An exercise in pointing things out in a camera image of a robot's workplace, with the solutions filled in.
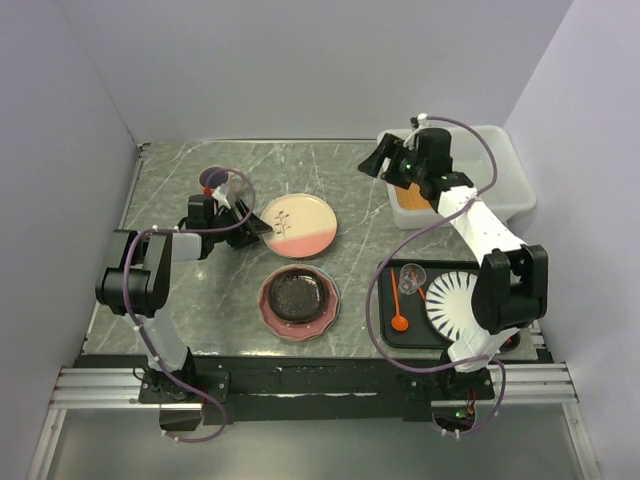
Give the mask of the pink and cream plate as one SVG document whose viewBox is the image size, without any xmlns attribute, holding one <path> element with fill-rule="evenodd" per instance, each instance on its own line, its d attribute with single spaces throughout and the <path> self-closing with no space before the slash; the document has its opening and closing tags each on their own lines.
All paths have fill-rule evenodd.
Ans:
<svg viewBox="0 0 640 480">
<path fill-rule="evenodd" d="M 337 234 L 337 217 L 319 197 L 305 193 L 288 194 L 270 202 L 260 219 L 272 228 L 263 236 L 274 253 L 302 259 L 326 250 Z"/>
</svg>

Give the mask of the woven orange bamboo tray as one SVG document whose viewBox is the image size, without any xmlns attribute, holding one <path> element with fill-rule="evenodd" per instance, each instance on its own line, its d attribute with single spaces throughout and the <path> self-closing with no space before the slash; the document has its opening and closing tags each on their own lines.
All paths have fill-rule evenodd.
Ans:
<svg viewBox="0 0 640 480">
<path fill-rule="evenodd" d="M 417 184 L 412 183 L 408 189 L 394 188 L 397 203 L 401 209 L 408 211 L 431 210 L 430 203 L 420 193 Z"/>
</svg>

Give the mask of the black speckled square plate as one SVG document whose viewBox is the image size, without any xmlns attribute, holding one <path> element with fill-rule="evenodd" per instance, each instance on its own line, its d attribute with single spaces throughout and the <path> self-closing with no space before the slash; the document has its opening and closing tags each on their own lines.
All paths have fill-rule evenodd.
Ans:
<svg viewBox="0 0 640 480">
<path fill-rule="evenodd" d="M 320 275 L 301 268 L 278 273 L 268 288 L 273 312 L 282 320 L 298 324 L 316 319 L 324 310 L 327 295 Z"/>
</svg>

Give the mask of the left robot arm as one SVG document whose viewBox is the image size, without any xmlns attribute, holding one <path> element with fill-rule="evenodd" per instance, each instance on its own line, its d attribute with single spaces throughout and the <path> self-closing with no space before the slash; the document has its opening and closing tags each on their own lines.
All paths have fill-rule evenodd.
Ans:
<svg viewBox="0 0 640 480">
<path fill-rule="evenodd" d="M 272 231 L 241 199 L 224 206 L 211 194 L 197 194 L 189 197 L 187 215 L 171 234 L 138 239 L 136 230 L 112 232 L 96 280 L 96 299 L 143 340 L 148 361 L 144 386 L 179 402 L 191 399 L 199 387 L 193 355 L 170 319 L 172 265 L 203 260 L 221 242 L 234 250 L 244 248 Z"/>
</svg>

